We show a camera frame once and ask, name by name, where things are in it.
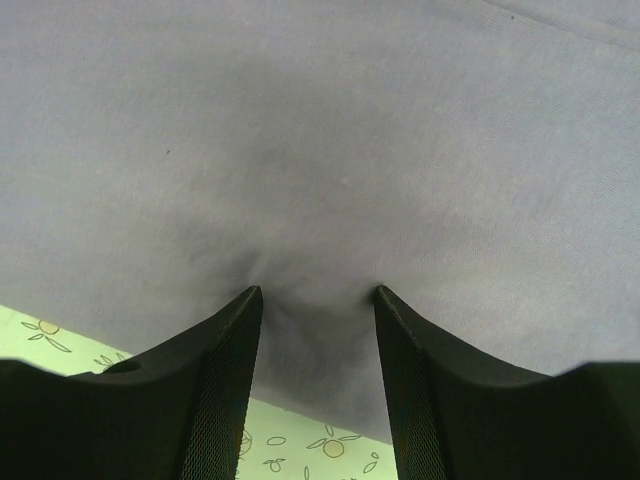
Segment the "floral table mat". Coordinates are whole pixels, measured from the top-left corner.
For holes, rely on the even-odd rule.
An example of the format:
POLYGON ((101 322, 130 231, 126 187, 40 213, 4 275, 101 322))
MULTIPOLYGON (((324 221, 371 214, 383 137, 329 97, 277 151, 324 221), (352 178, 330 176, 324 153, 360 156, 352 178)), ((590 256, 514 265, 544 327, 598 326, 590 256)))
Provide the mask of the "floral table mat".
MULTIPOLYGON (((59 326, 1 308, 1 357, 57 374, 101 373, 131 355, 59 326)), ((237 479, 381 479, 397 477, 393 448, 252 398, 237 479)))

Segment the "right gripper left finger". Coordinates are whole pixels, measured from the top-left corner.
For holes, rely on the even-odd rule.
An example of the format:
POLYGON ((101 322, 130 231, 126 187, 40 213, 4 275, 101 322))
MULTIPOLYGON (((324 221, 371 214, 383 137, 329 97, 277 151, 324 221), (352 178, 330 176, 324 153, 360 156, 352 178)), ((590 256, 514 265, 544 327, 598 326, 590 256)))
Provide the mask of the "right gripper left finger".
POLYGON ((263 310, 252 286, 100 374, 1 364, 5 479, 232 479, 263 310))

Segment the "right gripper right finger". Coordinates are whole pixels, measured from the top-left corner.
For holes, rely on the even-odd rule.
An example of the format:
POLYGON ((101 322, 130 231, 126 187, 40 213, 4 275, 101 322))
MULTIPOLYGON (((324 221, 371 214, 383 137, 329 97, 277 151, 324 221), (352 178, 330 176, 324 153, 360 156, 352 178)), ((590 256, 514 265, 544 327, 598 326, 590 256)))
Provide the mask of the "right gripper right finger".
POLYGON ((372 297, 401 479, 635 479, 639 366, 587 362, 556 376, 495 358, 372 297))

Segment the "purple t shirt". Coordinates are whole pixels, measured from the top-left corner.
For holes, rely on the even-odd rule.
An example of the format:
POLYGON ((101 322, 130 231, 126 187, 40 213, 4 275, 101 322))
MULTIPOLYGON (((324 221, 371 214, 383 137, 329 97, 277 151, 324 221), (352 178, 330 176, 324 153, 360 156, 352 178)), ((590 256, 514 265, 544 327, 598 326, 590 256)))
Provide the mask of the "purple t shirt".
POLYGON ((390 438, 371 296, 639 356, 635 1, 5 1, 1 301, 136 354, 262 289, 257 397, 390 438))

